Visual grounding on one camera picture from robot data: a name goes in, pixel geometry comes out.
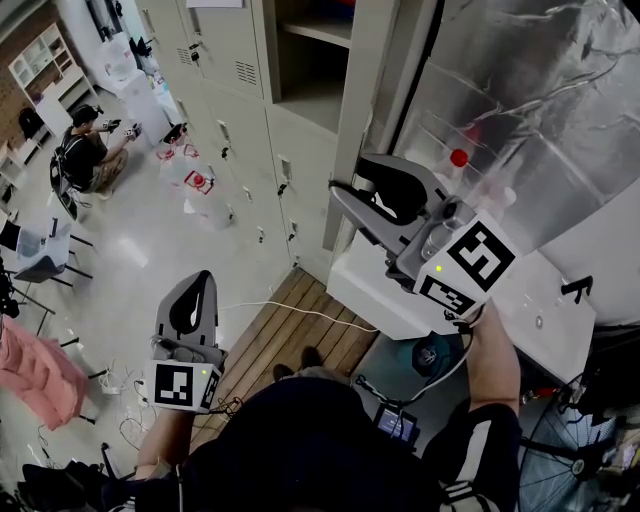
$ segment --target white wall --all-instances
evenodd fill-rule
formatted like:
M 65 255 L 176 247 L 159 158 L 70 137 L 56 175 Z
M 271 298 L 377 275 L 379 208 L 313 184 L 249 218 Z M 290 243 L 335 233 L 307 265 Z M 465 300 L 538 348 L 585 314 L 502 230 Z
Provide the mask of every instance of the white wall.
M 598 323 L 640 321 L 640 180 L 540 252 L 568 279 L 593 276 Z
M 122 18 L 124 19 L 123 29 L 125 28 L 129 32 L 129 35 L 133 37 L 133 40 L 138 43 L 142 37 L 145 41 L 148 41 L 147 33 L 144 30 L 140 13 L 136 8 L 135 0 L 120 0 L 122 5 Z
M 87 4 L 84 0 L 56 0 L 56 5 L 60 17 L 93 80 L 103 89 L 114 92 L 111 80 L 98 58 L 102 40 L 93 24 Z

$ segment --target aluminum foil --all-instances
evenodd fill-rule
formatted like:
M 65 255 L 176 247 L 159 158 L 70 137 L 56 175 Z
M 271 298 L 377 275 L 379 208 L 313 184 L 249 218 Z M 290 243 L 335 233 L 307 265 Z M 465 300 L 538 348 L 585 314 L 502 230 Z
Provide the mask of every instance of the aluminum foil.
M 443 183 L 526 254 L 640 176 L 639 77 L 621 0 L 447 0 L 396 154 L 437 170 L 465 150 Z

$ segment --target seated person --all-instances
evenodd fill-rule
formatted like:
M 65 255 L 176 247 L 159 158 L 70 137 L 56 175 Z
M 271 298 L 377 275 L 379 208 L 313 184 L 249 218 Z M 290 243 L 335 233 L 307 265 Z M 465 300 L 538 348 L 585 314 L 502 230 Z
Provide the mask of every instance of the seated person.
M 62 147 L 73 187 L 83 193 L 96 193 L 106 200 L 113 194 L 113 182 L 127 165 L 129 153 L 124 147 L 131 139 L 125 137 L 107 149 L 100 133 L 109 129 L 94 129 L 97 118 L 98 112 L 93 107 L 79 107 L 72 115 L 73 126 L 62 138 Z

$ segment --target screen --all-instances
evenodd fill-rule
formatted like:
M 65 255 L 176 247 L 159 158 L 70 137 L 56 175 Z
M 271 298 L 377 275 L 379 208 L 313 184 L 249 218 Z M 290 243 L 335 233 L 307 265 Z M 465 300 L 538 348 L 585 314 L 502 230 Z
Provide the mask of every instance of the screen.
M 380 421 L 378 421 L 378 428 L 389 434 L 391 437 L 400 437 L 400 430 L 402 430 L 402 440 L 408 443 L 414 423 L 405 416 L 402 417 L 402 423 L 403 425 L 400 424 L 397 413 L 390 411 L 389 409 L 385 409 L 382 412 Z

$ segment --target chair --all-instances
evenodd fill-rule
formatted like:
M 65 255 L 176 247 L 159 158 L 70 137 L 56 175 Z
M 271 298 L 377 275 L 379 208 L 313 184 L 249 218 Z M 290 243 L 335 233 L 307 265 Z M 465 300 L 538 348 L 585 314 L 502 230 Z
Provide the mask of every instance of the chair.
M 73 288 L 71 283 L 56 277 L 65 270 L 93 279 L 93 276 L 67 264 L 69 255 L 75 255 L 70 250 L 71 239 L 93 247 L 93 244 L 71 234 L 71 224 L 59 227 L 56 218 L 52 219 L 51 234 L 46 237 L 21 228 L 16 250 L 21 268 L 16 271 L 14 279 L 29 283 L 43 283 L 51 279 L 70 288 Z

